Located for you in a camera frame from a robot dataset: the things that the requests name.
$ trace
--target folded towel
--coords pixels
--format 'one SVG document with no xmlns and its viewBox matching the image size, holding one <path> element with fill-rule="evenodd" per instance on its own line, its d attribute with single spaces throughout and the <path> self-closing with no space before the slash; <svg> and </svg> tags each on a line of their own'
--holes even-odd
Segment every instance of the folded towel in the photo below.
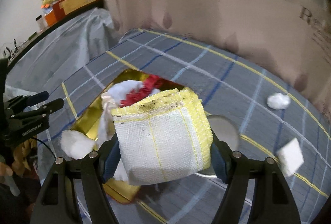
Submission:
<svg viewBox="0 0 331 224">
<path fill-rule="evenodd" d="M 112 115 L 129 184 L 157 184 L 210 166 L 209 122 L 188 88 L 157 93 Z"/>
</svg>

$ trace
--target gray checkered fabric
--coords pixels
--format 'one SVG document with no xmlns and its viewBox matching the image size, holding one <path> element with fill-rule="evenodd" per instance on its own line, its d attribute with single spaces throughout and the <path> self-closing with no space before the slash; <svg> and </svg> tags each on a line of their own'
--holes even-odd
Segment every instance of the gray checkered fabric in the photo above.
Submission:
<svg viewBox="0 0 331 224">
<path fill-rule="evenodd" d="M 278 77 L 261 67 L 234 54 L 210 47 L 204 43 L 181 36 L 170 38 L 163 33 L 131 30 L 110 51 L 121 60 L 140 70 L 190 87 L 203 101 L 206 111 L 230 119 L 240 133 L 248 137 L 241 139 L 239 151 L 248 158 L 264 160 L 267 152 L 275 154 L 277 149 L 296 137 L 302 148 L 305 163 L 298 174 L 305 180 L 292 176 L 287 182 L 295 198 L 303 223 L 310 223 L 327 200 L 331 192 L 331 166 L 328 154 L 329 139 L 322 128 L 330 132 L 328 121 L 298 92 Z M 196 47 L 183 42 L 196 43 Z M 252 72 L 236 62 L 220 57 L 204 48 L 237 60 L 255 69 Z M 128 67 L 107 53 L 97 57 L 74 73 L 64 84 L 78 115 L 118 74 Z M 297 98 L 317 120 L 296 102 L 286 110 L 272 110 L 266 106 L 266 98 L 280 90 L 263 75 L 286 89 Z M 65 98 L 62 87 L 50 94 L 49 100 Z M 65 102 L 62 110 L 50 117 L 50 128 L 39 135 L 49 143 L 57 157 L 64 156 L 60 148 L 61 132 L 69 128 L 74 115 Z M 38 147 L 40 177 L 45 178 L 53 163 L 52 156 L 44 146 Z M 167 223 L 211 223 L 226 186 L 218 179 L 206 179 L 191 175 L 183 179 L 158 185 L 142 187 L 138 198 L 157 212 Z M 250 180 L 240 223 L 248 220 L 254 180 Z M 77 195 L 84 223 L 90 223 L 82 186 L 77 182 Z M 121 205 L 110 199 L 120 223 L 159 223 L 137 202 Z"/>
</svg>

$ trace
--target red fabric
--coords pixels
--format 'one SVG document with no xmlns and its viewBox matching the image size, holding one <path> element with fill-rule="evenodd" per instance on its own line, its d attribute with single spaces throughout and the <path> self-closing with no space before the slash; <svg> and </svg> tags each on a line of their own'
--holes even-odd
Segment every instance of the red fabric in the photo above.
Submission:
<svg viewBox="0 0 331 224">
<path fill-rule="evenodd" d="M 144 86 L 138 91 L 132 90 L 129 94 L 126 95 L 126 100 L 121 100 L 120 107 L 128 107 L 133 105 L 140 100 L 146 98 L 153 89 L 158 89 L 163 84 L 163 79 L 156 75 L 150 75 L 143 82 Z"/>
</svg>

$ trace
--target yellow stripe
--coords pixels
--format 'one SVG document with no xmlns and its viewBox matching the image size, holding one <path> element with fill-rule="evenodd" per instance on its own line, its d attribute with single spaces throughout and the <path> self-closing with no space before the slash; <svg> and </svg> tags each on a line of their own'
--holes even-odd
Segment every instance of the yellow stripe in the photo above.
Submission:
<svg viewBox="0 0 331 224">
<path fill-rule="evenodd" d="M 157 33 L 157 32 L 153 32 L 153 31 L 148 31 L 148 32 L 151 32 L 151 33 L 155 33 L 155 34 L 161 34 L 161 33 Z M 120 59 L 118 56 L 116 56 L 115 54 L 113 54 L 113 53 L 111 53 L 112 55 L 112 57 L 114 57 L 115 59 Z M 132 67 L 130 67 L 130 68 L 132 68 L 132 69 L 135 69 L 135 70 L 139 70 L 137 67 L 135 67 L 135 66 L 133 66 L 132 64 L 130 64 L 130 63 L 128 63 L 128 62 L 126 62 L 127 64 L 125 64 L 125 65 L 127 65 L 127 66 L 132 66 Z M 258 72 L 258 71 L 256 71 L 255 69 L 253 69 L 254 70 L 254 73 L 256 73 L 256 74 L 259 74 L 259 75 L 261 75 L 262 77 L 264 77 L 264 78 L 267 78 L 266 76 L 264 76 L 263 74 L 261 74 L 260 72 Z M 281 86 L 279 86 L 278 85 L 278 88 L 279 89 L 283 89 L 284 91 L 286 91 L 284 88 L 282 88 Z M 272 157 L 272 158 L 274 158 L 275 159 L 275 161 L 277 162 L 277 163 L 279 163 L 279 160 L 277 159 L 277 157 L 275 157 L 274 156 L 274 154 L 272 154 L 272 152 L 271 151 L 269 151 L 269 150 L 267 150 L 265 147 L 263 147 L 263 146 L 261 146 L 259 143 L 257 143 L 256 141 L 254 141 L 253 139 L 251 139 L 251 138 L 249 138 L 248 136 L 246 136 L 246 135 L 244 135 L 244 134 L 241 134 L 240 135 L 240 137 L 243 139 L 243 140 L 246 140 L 247 142 L 249 142 L 249 143 L 251 143 L 253 146 L 255 146 L 255 147 L 257 147 L 258 149 L 260 149 L 262 152 L 264 152 L 265 154 L 267 154 L 268 156 L 270 156 L 270 157 Z M 302 176 L 302 175 L 300 175 L 300 174 L 297 174 L 297 173 L 295 173 L 294 174 L 296 177 L 298 177 L 299 179 L 301 179 L 302 181 L 304 181 L 304 182 L 306 182 L 309 186 L 311 186 L 313 189 L 315 189 L 317 192 L 319 192 L 321 195 L 323 195 L 323 196 L 325 196 L 325 197 L 329 197 L 326 193 L 324 193 L 323 191 L 321 191 L 317 186 L 315 186 L 314 184 L 312 184 L 307 178 L 305 178 L 304 176 Z"/>
<path fill-rule="evenodd" d="M 152 34 L 155 34 L 155 35 L 161 35 L 162 33 L 158 33 L 158 32 L 155 32 L 155 31 L 148 31 L 148 30 L 143 30 L 143 29 L 138 29 L 139 31 L 141 32 L 148 32 L 148 33 L 152 33 Z M 180 42 L 183 42 L 183 43 L 186 43 L 186 44 L 189 44 L 191 46 L 195 46 L 197 48 L 201 48 L 201 49 L 205 49 L 215 55 L 218 55 L 226 60 L 229 60 L 235 64 L 238 64 L 248 70 L 250 70 L 251 72 L 263 77 L 266 81 L 268 81 L 269 83 L 271 83 L 272 85 L 274 85 L 275 87 L 277 87 L 279 90 L 281 90 L 282 92 L 286 93 L 287 95 L 289 95 L 289 97 L 294 100 L 294 102 L 296 102 L 299 106 L 301 106 L 306 112 L 308 115 L 310 115 L 312 117 L 312 119 L 318 124 L 318 126 L 323 130 L 323 132 L 326 134 L 326 136 L 331 140 L 331 137 L 330 135 L 328 134 L 328 132 L 325 130 L 325 128 L 320 124 L 320 122 L 318 121 L 318 119 L 316 117 L 314 117 L 314 115 L 297 99 L 295 98 L 292 94 L 290 94 L 289 92 L 287 92 L 286 89 L 284 89 L 283 87 L 281 87 L 279 84 L 277 84 L 276 82 L 274 82 L 272 79 L 270 79 L 269 77 L 266 77 L 264 74 L 260 73 L 259 71 L 255 70 L 254 68 L 252 67 L 249 67 L 247 65 L 245 65 L 244 63 L 242 62 L 239 62 L 239 61 L 236 61 L 228 56 L 225 56 L 224 54 L 222 53 L 219 53 L 217 51 L 214 51 L 213 49 L 210 49 L 210 48 L 206 48 L 204 46 L 201 46 L 199 44 L 196 44 L 196 43 L 193 43 L 193 42 L 190 42 L 190 41 L 187 41 L 187 40 L 183 40 L 181 38 L 178 38 L 178 37 L 174 37 L 174 36 L 171 36 L 171 35 L 163 35 L 165 37 L 168 37 L 170 39 L 173 39 L 173 40 L 176 40 L 176 41 L 180 41 Z"/>
<path fill-rule="evenodd" d="M 139 71 L 139 69 L 138 69 L 137 67 L 135 67 L 134 65 L 132 65 L 132 64 L 128 63 L 127 61 L 121 59 L 120 57 L 116 56 L 114 53 L 112 53 L 112 52 L 110 52 L 110 51 L 106 51 L 106 53 L 107 53 L 108 55 L 112 56 L 114 59 L 120 61 L 120 62 L 123 63 L 124 65 L 130 67 L 131 69 Z"/>
<path fill-rule="evenodd" d="M 62 82 L 61 86 L 62 86 L 63 92 L 64 92 L 64 94 L 66 96 L 66 99 L 67 99 L 67 102 L 68 102 L 69 107 L 71 109 L 71 112 L 73 113 L 73 115 L 75 116 L 75 119 L 77 120 L 78 119 L 78 116 L 77 116 L 76 110 L 75 110 L 75 108 L 74 108 L 74 106 L 73 106 L 73 104 L 72 104 L 72 102 L 70 100 L 70 97 L 69 97 L 67 88 L 66 88 L 66 86 L 64 85 L 63 82 Z"/>
<path fill-rule="evenodd" d="M 153 145 L 154 145 L 154 149 L 155 149 L 155 152 L 156 152 L 156 157 L 158 158 L 158 164 L 160 165 L 160 169 L 161 169 L 161 172 L 162 172 L 162 175 L 163 175 L 163 179 L 164 179 L 164 181 L 168 181 L 168 179 L 167 179 L 167 177 L 166 177 L 166 175 L 165 175 L 165 173 L 164 173 L 164 171 L 162 169 L 161 159 L 160 159 L 160 157 L 158 155 L 158 147 L 156 145 L 155 136 L 153 134 L 152 124 L 151 124 L 151 121 L 150 120 L 148 121 L 148 124 L 149 124 L 149 128 L 151 130 L 151 134 L 152 134 L 152 138 L 153 138 L 153 143 L 154 143 Z"/>
<path fill-rule="evenodd" d="M 265 147 L 261 146 L 259 143 L 255 142 L 253 139 L 247 137 L 244 134 L 241 134 L 240 137 L 242 139 L 244 139 L 245 141 L 251 143 L 253 146 L 256 146 L 258 149 L 260 149 L 261 151 L 263 151 L 265 154 L 267 154 L 268 156 L 272 157 L 275 159 L 275 161 L 277 163 L 279 163 L 279 160 L 274 156 L 274 154 L 271 153 L 271 151 L 267 150 Z M 316 185 L 314 185 L 313 183 L 311 183 L 306 177 L 298 174 L 298 173 L 294 173 L 294 175 L 297 178 L 300 178 L 302 181 L 306 182 L 309 186 L 311 186 L 313 189 L 315 189 L 317 192 L 319 192 L 321 195 L 325 196 L 325 197 L 329 197 L 326 193 L 324 193 L 323 191 L 321 191 Z"/>
<path fill-rule="evenodd" d="M 167 224 L 167 221 L 161 217 L 158 213 L 156 213 L 153 209 L 151 209 L 147 204 L 145 204 L 142 200 L 137 199 L 138 204 L 144 208 L 148 213 L 150 213 L 153 217 L 155 217 L 158 221 L 163 224 Z"/>
<path fill-rule="evenodd" d="M 184 124 L 185 124 L 185 127 L 186 127 L 186 131 L 188 133 L 188 136 L 190 137 L 190 141 L 191 141 L 191 144 L 192 144 L 193 152 L 194 152 L 194 155 L 195 155 L 195 162 L 196 162 L 196 165 L 197 165 L 197 171 L 199 171 L 198 154 L 197 154 L 197 151 L 195 150 L 195 146 L 194 146 L 194 143 L 193 143 L 192 135 L 191 135 L 190 130 L 189 130 L 188 126 L 187 126 L 187 123 L 186 123 L 186 120 L 184 118 L 184 115 L 183 115 L 182 111 L 179 110 L 179 112 L 180 112 L 180 114 L 181 114 L 181 116 L 183 118 L 183 121 L 184 121 Z"/>
</svg>

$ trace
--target white cloth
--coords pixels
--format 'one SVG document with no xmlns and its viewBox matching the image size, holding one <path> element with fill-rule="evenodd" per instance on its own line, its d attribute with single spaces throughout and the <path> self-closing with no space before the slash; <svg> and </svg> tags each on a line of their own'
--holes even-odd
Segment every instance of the white cloth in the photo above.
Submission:
<svg viewBox="0 0 331 224">
<path fill-rule="evenodd" d="M 272 109 L 286 109 L 291 103 L 289 95 L 274 93 L 267 100 L 268 107 Z"/>
<path fill-rule="evenodd" d="M 292 176 L 304 163 L 299 142 L 296 138 L 277 151 L 280 169 L 285 177 Z"/>
</svg>

